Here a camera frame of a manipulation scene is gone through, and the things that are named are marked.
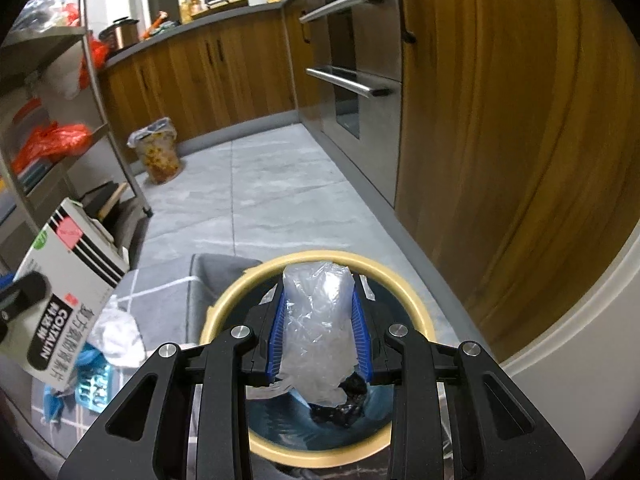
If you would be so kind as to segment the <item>clear plastic bag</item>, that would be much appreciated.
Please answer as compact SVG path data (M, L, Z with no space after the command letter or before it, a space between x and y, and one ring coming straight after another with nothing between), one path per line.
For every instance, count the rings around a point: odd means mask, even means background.
M350 319L354 285L349 268L329 261L295 263L283 271L283 354L273 389L296 393L317 424L348 428L367 399Z

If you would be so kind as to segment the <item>white medicine box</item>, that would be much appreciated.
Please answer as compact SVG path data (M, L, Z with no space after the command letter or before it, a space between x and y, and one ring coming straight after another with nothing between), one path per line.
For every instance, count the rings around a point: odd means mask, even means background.
M76 359L116 286L129 271L126 250L66 198L26 252L16 278L36 271L48 296L10 324L1 352L33 378L62 390Z

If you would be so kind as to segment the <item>light blue face mask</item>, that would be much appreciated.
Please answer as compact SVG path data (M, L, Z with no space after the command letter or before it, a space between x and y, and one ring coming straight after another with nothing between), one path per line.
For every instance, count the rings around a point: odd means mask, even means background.
M92 344L85 344L84 348L79 352L76 359L75 368L72 377L67 385L58 390L51 386L45 385L42 394L43 420L46 424L58 422L61 418L64 408L63 399L66 396L72 396L75 393L78 374L92 372L99 364L104 361L102 352L93 347Z

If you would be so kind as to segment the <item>blue blister pill pack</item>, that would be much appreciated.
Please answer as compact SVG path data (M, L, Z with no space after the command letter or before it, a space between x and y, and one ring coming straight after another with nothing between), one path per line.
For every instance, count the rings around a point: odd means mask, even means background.
M112 400L112 376L113 367L103 356L78 367L76 403L89 411L102 413Z

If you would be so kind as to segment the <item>wooden kitchen cabinets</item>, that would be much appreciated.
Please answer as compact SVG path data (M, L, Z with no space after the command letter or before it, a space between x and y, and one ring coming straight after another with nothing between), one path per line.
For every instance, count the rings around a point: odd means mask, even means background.
M568 312L639 221L639 46L611 0L283 0L99 76L119 143L293 112L385 197L494 355Z

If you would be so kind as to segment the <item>teal bin with yellow rim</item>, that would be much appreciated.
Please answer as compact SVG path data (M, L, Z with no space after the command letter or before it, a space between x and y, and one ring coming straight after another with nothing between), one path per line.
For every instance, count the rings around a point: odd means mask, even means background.
M435 338L433 321L427 308L409 283L399 274L372 259L338 250L316 249L278 257L252 266L224 288L221 296L207 309L206 319L201 331L201 344L208 344L224 330L224 323L233 313L240 310L240 302L248 294L265 285L270 278L277 278L287 266L306 262L329 261L338 266L347 266L349 270L367 275L388 290L399 301L400 310L410 318L412 326L427 339ZM329 303L337 301L338 281L329 280L322 288L328 297L321 303L322 313L317 321L305 322L303 326L310 330L306 336L295 336L292 330L284 334L285 369L293 374L303 390L310 393L315 386L320 388L320 400L338 400L335 392L337 381L352 372L356 366L355 336L347 319L346 302L341 300L335 309L337 314L329 312ZM248 433L250 450L273 463L305 468L332 468L364 460L390 445L392 426L375 431L373 436L360 439L350 445L332 443L326 451L297 451L290 444L277 444L273 440L258 436L254 430Z

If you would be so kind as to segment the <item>white crumpled tissue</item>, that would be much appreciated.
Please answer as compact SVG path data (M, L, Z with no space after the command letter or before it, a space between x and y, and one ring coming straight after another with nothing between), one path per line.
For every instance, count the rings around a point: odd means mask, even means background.
M146 359L145 346L134 317L117 301L107 301L87 338L114 367L138 368Z

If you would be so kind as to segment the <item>orange plastic bag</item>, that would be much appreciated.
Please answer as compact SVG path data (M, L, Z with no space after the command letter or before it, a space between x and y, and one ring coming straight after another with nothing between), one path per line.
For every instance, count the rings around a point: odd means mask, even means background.
M40 158L82 155L91 148L92 141L92 131L83 124L60 126L57 122L51 122L47 126L37 127L14 158L12 170L14 174L19 174Z

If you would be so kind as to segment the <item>metal storage rack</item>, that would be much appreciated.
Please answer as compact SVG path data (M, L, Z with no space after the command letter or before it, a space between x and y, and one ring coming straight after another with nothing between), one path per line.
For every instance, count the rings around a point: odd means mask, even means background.
M84 205L131 264L152 214L117 144L89 0L21 0L1 20L1 271L62 200Z

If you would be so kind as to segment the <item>plastic jar with orange lid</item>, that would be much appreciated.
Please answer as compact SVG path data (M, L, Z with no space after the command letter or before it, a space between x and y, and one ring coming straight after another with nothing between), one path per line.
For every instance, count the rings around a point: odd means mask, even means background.
M10 129L10 139L24 143L37 127L50 124L50 116L42 101L30 99L14 115Z

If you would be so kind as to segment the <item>patterned waste basket with liner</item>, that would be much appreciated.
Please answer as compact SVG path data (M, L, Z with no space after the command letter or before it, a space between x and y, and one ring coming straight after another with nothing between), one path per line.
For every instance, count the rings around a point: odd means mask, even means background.
M176 141L174 124L163 117L131 133L127 145L136 152L151 182L160 185L177 177L182 169Z

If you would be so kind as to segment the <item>steel rice cooker pot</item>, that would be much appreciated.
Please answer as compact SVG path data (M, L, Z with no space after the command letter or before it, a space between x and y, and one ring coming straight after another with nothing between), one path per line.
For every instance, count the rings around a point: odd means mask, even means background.
M113 53L128 49L139 42L139 21L135 18L118 18L99 33L99 40Z

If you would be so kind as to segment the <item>stainless steel built-in oven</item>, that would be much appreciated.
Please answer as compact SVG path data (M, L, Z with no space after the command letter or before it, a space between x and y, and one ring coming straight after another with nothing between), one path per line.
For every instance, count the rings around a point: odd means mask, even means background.
M400 142L399 0L306 0L299 23L314 62L304 81L319 91L322 131L389 204Z

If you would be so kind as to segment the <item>grey countertop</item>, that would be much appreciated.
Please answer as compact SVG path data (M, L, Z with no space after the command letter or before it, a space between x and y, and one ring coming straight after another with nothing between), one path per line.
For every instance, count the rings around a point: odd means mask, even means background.
M238 18L239 16L253 15L267 11L279 11L293 1L294 0L281 0L280 2L258 4L257 6L239 6L238 8L232 8L231 10L223 10L214 14L207 15L205 18L197 18L192 23L179 25L177 27L169 29L168 32L162 32L161 34L154 36L151 39L144 40L140 42L140 44L136 44L135 46L123 50L119 54L112 56L106 62L104 70L108 70L109 68L114 67L116 64L122 62L123 60L126 60L126 58L130 58L130 56L133 56L134 54L140 53L146 49L149 49L150 47L156 46L157 44L160 44L161 42L168 39L183 35L186 32L193 32L200 27L231 20L232 18Z

